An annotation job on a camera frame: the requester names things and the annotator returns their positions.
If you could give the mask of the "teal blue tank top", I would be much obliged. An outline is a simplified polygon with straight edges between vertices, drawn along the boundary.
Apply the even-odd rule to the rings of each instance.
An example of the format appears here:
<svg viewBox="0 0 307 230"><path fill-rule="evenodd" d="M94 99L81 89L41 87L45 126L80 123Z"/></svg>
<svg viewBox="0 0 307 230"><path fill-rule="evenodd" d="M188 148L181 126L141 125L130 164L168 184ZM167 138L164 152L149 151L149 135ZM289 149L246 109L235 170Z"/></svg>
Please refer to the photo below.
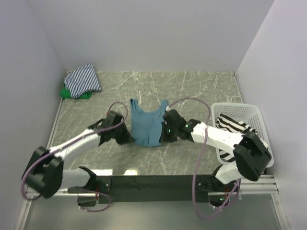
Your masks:
<svg viewBox="0 0 307 230"><path fill-rule="evenodd" d="M167 107L168 100L164 99L155 111L145 112L138 99L130 99L132 138L136 145L146 148L161 146L163 116Z"/></svg>

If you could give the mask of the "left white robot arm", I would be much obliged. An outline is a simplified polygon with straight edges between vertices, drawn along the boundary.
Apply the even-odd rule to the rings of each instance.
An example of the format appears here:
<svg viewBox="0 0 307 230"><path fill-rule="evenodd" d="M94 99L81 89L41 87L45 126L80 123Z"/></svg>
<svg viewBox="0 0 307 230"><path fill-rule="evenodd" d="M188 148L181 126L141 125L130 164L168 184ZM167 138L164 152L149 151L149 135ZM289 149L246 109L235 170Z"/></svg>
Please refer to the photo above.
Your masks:
<svg viewBox="0 0 307 230"><path fill-rule="evenodd" d="M101 191L103 188L93 171L84 166L66 171L64 165L111 139L115 139L119 145L132 143L125 119L122 114L109 111L106 118L98 120L63 144L49 149L37 148L22 175L22 185L28 185L44 198L52 197L63 188L75 187L86 193Z"/></svg>

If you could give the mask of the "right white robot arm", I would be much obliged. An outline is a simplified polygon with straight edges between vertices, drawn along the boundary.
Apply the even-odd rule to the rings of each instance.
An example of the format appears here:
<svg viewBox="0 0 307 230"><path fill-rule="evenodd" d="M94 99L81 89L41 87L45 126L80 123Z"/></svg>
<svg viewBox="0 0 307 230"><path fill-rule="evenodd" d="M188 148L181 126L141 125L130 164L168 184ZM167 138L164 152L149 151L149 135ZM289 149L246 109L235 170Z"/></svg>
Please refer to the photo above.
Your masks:
<svg viewBox="0 0 307 230"><path fill-rule="evenodd" d="M223 150L234 158L234 161L221 164L212 173L210 184L215 191L222 191L230 182L242 178L255 182L273 165L269 147L254 132L234 133L199 120L186 121L173 109L167 111L163 119L165 142L180 138Z"/></svg>

